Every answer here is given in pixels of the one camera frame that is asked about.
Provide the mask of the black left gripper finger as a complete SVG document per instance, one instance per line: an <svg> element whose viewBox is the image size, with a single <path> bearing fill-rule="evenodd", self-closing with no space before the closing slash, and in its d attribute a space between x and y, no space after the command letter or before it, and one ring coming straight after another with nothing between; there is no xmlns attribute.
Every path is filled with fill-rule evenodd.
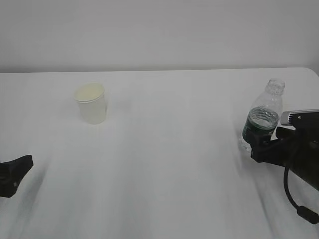
<svg viewBox="0 0 319 239"><path fill-rule="evenodd" d="M0 196L12 197L29 170L33 167L31 155L0 163Z"/></svg>

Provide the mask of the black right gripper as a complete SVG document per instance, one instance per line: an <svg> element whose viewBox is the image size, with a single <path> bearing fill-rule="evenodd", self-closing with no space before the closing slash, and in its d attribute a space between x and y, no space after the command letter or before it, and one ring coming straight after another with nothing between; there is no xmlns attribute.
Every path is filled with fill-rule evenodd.
<svg viewBox="0 0 319 239"><path fill-rule="evenodd" d="M295 128L277 127L274 131L255 134L248 130L245 139L251 146L251 158L259 163L269 163L289 170L319 189L319 121L297 122Z"/></svg>

